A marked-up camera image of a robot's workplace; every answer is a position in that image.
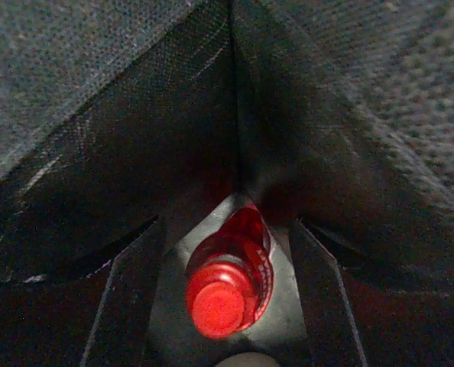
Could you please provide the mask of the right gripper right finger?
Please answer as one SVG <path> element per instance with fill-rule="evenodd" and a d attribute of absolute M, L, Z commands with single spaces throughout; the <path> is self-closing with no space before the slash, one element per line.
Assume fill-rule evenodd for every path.
<path fill-rule="evenodd" d="M 313 364 L 366 366 L 339 263 L 298 219 L 289 243 Z"/>

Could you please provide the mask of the red bottle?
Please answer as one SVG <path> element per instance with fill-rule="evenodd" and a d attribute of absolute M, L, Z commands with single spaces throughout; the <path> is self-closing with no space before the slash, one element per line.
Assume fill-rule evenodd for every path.
<path fill-rule="evenodd" d="M 235 211 L 195 248 L 186 266 L 186 309 L 196 329 L 225 339 L 255 324 L 274 289 L 271 238 L 258 209 Z"/>

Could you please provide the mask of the beige pump bottle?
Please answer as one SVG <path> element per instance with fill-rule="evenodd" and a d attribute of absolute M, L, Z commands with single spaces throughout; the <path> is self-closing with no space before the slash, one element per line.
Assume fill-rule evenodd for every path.
<path fill-rule="evenodd" d="M 280 367 L 280 364 L 264 353 L 243 352 L 223 359 L 215 367 Z"/>

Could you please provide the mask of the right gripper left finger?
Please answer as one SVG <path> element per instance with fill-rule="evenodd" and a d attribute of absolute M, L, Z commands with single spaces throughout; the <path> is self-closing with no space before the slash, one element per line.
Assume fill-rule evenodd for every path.
<path fill-rule="evenodd" d="M 113 259 L 81 366 L 139 366 L 166 242 L 157 217 L 143 225 Z"/>

